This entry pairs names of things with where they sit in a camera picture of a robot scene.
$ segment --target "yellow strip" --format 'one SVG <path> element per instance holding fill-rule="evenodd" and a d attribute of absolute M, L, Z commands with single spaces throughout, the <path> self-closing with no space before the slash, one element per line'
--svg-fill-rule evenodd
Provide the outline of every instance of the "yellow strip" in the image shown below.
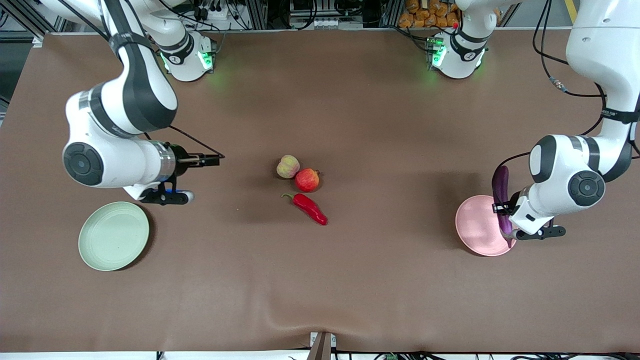
<path fill-rule="evenodd" d="M 573 3 L 573 0 L 564 0 L 564 4 L 566 5 L 566 11 L 569 12 L 569 17 L 573 24 L 575 22 L 575 17 L 578 15 L 578 11 L 575 9 L 575 4 Z"/>

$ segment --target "green plate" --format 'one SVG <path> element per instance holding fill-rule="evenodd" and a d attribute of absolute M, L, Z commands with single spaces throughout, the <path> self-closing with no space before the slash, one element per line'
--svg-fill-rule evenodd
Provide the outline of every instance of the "green plate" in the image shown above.
<path fill-rule="evenodd" d="M 100 271 L 113 271 L 134 261 L 145 248 L 149 220 L 130 202 L 112 202 L 86 219 L 78 237 L 82 260 Z"/>

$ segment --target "red apple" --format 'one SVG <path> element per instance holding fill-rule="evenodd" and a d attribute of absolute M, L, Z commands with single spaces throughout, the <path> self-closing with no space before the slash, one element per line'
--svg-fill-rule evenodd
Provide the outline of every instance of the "red apple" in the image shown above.
<path fill-rule="evenodd" d="M 319 184 L 320 177 L 312 168 L 304 168 L 296 174 L 296 186 L 305 193 L 314 191 Z"/>

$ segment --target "brown tabletop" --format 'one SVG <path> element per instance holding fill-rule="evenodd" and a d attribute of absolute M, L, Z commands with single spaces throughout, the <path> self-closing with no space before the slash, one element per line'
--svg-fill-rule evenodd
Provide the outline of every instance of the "brown tabletop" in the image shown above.
<path fill-rule="evenodd" d="M 562 56 L 566 36 L 546 50 Z M 454 81 L 391 31 L 229 35 L 215 74 L 171 79 L 174 125 L 228 158 L 179 178 L 194 203 L 141 205 L 151 246 L 109 273 L 83 263 L 77 235 L 131 199 L 73 182 L 61 150 L 67 99 L 120 63 L 98 36 L 47 36 L 0 129 L 0 350 L 298 348 L 324 329 L 343 350 L 640 352 L 638 164 L 593 209 L 558 217 L 565 237 L 482 258 L 456 235 L 456 208 L 490 193 L 501 160 L 581 133 L 600 109 L 554 89 L 530 31 L 490 47 Z M 328 226 L 280 198 L 294 191 L 273 175 L 283 154 L 322 172 L 311 197 Z M 531 182 L 525 158 L 511 169 L 510 192 Z"/>

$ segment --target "red chili pepper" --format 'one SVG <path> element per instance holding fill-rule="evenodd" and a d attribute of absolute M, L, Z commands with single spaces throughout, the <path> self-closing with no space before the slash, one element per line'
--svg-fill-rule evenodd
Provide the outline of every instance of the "red chili pepper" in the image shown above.
<path fill-rule="evenodd" d="M 305 195 L 301 193 L 297 193 L 296 195 L 291 195 L 290 193 L 284 193 L 280 197 L 288 196 L 293 200 L 293 204 L 299 207 L 302 211 L 306 212 L 312 219 L 314 219 L 320 225 L 326 225 L 327 219 L 326 216 L 320 211 L 318 205 Z"/>

